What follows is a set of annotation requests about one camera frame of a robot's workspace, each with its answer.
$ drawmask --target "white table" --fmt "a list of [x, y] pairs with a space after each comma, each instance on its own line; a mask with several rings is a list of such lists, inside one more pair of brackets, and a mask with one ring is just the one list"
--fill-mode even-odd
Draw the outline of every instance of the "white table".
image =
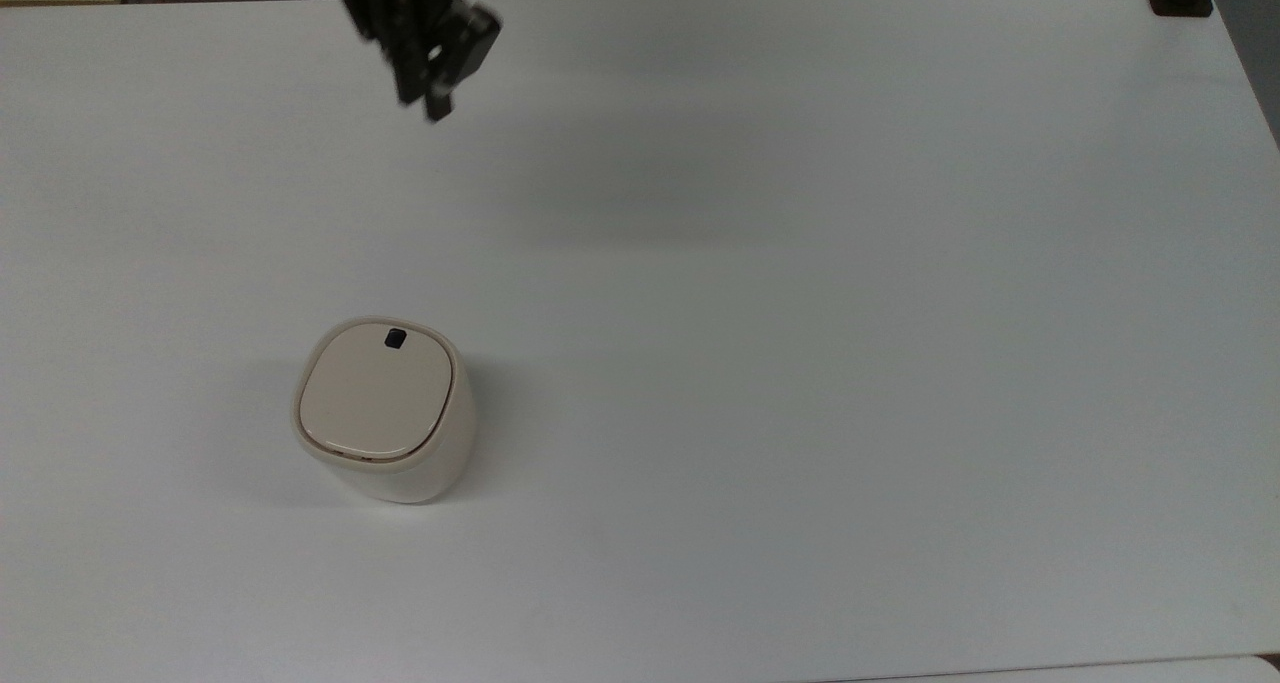
[[927, 678], [927, 680], [929, 683], [1280, 683], [1280, 673], [1257, 657], [1228, 657], [975, 673]]
[[[0, 10], [0, 678], [746, 683], [1280, 650], [1280, 155], [1146, 0]], [[289, 396], [451, 336], [429, 506]]]

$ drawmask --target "white device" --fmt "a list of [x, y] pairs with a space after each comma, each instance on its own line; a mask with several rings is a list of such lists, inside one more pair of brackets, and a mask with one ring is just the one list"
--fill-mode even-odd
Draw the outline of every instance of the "white device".
[[456, 347], [396, 318], [353, 318], [329, 331], [302, 372], [292, 418], [312, 458], [385, 501], [447, 491], [476, 431]]

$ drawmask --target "black button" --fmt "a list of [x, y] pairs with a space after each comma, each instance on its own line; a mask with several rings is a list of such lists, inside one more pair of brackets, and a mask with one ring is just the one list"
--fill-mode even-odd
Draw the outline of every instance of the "black button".
[[401, 329], [398, 327], [393, 327], [387, 334], [387, 340], [384, 340], [384, 344], [389, 347], [389, 349], [398, 349], [398, 347], [402, 347], [404, 344], [404, 338], [407, 336], [408, 336], [407, 333], [401, 331]]

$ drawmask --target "table surface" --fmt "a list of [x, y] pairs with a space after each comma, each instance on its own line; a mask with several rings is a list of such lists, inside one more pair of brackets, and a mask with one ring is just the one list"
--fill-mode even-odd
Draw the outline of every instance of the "table surface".
[[[1280, 650], [1280, 155], [1146, 0], [0, 10], [0, 678], [742, 683]], [[428, 506], [300, 450], [460, 347]]]
[[1280, 683], [1280, 671], [1257, 657], [1226, 657], [974, 673], [929, 680], [931, 683]]

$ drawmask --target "robotic arm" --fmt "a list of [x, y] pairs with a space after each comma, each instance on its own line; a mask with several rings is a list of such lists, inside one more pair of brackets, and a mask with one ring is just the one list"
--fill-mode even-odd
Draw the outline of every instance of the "robotic arm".
[[378, 40], [403, 105], [425, 98], [426, 118], [453, 110], [453, 88], [484, 63], [502, 22], [465, 0], [343, 0], [356, 29]]

